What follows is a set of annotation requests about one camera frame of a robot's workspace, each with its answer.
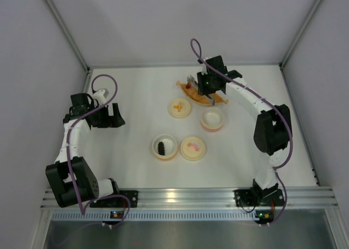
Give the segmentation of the steel kitchen tongs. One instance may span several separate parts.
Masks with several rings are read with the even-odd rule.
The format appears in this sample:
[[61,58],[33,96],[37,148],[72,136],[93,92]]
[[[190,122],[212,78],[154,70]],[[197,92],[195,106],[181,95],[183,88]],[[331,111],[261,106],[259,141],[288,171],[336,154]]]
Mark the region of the steel kitchen tongs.
[[[187,77],[187,83],[191,87],[194,87],[197,90],[197,94],[199,95],[198,83],[196,82],[196,80],[194,79],[193,76],[190,75],[190,76]],[[204,96],[209,101],[209,105],[210,106],[214,106],[215,105],[215,100],[210,95],[206,94],[206,95],[201,95],[201,96]]]

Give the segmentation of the cream lid orange handle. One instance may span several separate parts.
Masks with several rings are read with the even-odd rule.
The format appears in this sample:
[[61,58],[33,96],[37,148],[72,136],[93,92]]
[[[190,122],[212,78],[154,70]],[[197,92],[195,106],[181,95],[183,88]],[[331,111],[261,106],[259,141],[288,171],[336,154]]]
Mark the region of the cream lid orange handle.
[[174,118],[186,118],[191,112],[191,104],[184,98],[175,98],[170,102],[168,112]]

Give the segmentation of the black sea cucumber toy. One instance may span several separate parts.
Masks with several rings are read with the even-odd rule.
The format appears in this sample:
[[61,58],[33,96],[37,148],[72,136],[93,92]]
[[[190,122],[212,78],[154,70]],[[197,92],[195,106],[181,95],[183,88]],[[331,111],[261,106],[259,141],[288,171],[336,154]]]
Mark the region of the black sea cucumber toy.
[[160,156],[165,156],[166,155],[165,144],[164,144],[163,141],[160,141],[158,143],[158,154]]

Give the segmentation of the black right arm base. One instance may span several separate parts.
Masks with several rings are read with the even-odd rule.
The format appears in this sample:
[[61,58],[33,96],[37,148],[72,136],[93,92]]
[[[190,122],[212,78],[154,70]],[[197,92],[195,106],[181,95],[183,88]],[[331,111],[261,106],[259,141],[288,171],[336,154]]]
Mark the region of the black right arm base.
[[237,189],[233,193],[238,207],[271,207],[272,203],[275,207],[281,207],[285,202],[283,192],[280,189],[266,196],[257,194],[253,189]]

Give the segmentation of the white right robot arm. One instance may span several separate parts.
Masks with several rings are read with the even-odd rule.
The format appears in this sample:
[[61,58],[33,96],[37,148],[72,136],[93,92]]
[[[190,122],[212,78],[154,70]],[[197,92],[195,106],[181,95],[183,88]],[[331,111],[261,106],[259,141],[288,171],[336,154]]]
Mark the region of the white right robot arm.
[[198,61],[203,65],[197,73],[198,94],[209,95],[221,91],[238,102],[255,121],[253,140],[261,152],[251,191],[265,198],[278,190],[275,168],[281,159],[289,159],[292,136],[290,109],[287,105],[273,105],[245,82],[236,70],[228,71],[222,56]]

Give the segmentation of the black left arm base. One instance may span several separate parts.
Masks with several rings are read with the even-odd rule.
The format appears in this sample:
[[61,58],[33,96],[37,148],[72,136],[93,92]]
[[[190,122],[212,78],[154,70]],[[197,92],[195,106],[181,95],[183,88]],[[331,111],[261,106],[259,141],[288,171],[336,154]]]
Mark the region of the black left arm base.
[[90,208],[136,208],[138,203],[138,190],[120,190],[119,194],[102,197],[92,202]]

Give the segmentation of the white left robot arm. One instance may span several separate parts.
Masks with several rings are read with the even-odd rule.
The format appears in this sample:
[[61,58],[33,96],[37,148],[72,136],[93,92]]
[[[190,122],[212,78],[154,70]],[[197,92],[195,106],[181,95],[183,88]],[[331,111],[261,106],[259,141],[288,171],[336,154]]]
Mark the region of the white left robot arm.
[[51,165],[45,169],[57,204],[61,208],[119,194],[112,178],[98,180],[82,151],[92,128],[118,128],[125,124],[118,104],[112,105],[109,114],[107,89],[93,91],[92,95],[71,95],[71,107],[63,119],[64,137],[61,149]]

